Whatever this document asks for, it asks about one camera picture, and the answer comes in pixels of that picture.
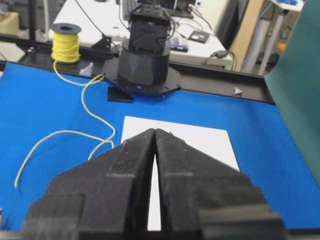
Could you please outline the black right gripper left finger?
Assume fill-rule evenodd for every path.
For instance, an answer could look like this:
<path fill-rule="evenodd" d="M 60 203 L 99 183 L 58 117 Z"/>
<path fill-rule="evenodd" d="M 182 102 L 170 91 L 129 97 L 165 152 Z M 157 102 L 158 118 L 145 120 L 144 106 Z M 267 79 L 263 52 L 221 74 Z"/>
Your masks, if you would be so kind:
<path fill-rule="evenodd" d="M 150 128 L 54 177 L 29 208 L 26 240 L 123 240 L 145 230 L 156 132 Z"/>

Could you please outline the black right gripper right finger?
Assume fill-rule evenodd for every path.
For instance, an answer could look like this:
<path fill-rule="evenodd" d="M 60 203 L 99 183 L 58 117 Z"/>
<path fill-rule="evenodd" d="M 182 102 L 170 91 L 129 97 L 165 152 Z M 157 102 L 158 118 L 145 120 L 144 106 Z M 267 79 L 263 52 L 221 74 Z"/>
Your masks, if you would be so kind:
<path fill-rule="evenodd" d="M 169 234 L 172 240 L 282 240 L 284 223 L 250 179 L 238 173 L 214 173 L 196 181 L 199 232 Z"/>

